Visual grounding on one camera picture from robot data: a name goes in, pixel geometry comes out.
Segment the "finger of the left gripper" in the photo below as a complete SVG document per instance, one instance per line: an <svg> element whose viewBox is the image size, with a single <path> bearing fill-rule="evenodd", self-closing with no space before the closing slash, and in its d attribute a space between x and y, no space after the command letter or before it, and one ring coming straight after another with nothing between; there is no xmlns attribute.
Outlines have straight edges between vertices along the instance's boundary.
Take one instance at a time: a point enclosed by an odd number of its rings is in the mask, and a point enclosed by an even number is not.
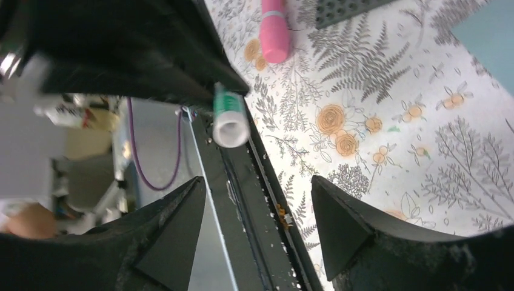
<svg viewBox="0 0 514 291"><path fill-rule="evenodd" d="M192 107L245 95L204 1L2 1L1 91L115 95Z"/></svg>

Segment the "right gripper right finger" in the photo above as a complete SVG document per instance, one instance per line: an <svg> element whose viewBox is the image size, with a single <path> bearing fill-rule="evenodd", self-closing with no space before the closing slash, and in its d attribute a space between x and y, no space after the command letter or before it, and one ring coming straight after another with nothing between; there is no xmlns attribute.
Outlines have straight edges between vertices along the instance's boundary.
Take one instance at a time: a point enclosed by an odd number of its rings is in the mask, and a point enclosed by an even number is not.
<svg viewBox="0 0 514 291"><path fill-rule="evenodd" d="M322 176L312 200L327 279L336 290L512 290L513 227L471 237L416 226Z"/></svg>

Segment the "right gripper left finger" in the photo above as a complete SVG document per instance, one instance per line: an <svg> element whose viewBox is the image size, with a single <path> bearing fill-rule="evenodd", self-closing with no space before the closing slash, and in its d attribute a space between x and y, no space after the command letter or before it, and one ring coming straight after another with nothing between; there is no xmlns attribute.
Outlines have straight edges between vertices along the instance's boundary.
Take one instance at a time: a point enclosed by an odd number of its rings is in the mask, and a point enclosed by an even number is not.
<svg viewBox="0 0 514 291"><path fill-rule="evenodd" d="M1 235L2 290L187 290L204 178L82 235Z"/></svg>

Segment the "green white glue stick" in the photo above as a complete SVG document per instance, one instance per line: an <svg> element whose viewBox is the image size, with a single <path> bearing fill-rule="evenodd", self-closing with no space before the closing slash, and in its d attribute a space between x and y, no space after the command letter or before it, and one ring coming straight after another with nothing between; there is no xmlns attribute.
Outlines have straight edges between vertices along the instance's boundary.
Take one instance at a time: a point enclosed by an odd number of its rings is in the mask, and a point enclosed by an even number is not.
<svg viewBox="0 0 514 291"><path fill-rule="evenodd" d="M215 84L213 102L213 139L224 148L244 145L250 137L245 102L241 95Z"/></svg>

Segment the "light blue envelope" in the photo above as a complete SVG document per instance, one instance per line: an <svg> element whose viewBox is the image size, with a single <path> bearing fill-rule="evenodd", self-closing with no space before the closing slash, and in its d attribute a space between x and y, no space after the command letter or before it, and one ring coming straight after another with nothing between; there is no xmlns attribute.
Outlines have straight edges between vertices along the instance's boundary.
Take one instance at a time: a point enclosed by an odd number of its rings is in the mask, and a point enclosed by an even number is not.
<svg viewBox="0 0 514 291"><path fill-rule="evenodd" d="M513 1L486 3L452 28L466 49L513 94Z"/></svg>

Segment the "person hand in background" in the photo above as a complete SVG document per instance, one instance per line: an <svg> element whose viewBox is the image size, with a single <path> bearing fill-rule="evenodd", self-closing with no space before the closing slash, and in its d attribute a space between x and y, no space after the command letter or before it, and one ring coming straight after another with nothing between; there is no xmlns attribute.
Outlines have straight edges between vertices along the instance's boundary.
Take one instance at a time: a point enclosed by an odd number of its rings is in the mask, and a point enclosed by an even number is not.
<svg viewBox="0 0 514 291"><path fill-rule="evenodd" d="M10 215L1 232L28 239L47 239L57 235L54 214L40 204L32 203Z"/></svg>

